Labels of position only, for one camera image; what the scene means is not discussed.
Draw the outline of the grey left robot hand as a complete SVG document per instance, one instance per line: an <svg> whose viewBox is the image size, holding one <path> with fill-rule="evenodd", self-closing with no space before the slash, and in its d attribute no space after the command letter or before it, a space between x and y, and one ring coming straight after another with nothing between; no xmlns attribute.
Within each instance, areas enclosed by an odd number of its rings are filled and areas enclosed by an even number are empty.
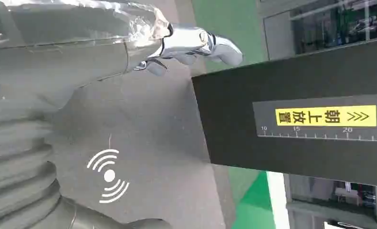
<svg viewBox="0 0 377 229"><path fill-rule="evenodd" d="M166 71L197 56L237 66L241 50L201 27L130 0L0 0L0 229L168 229L120 223L60 193L46 119L74 91L131 71Z"/></svg>

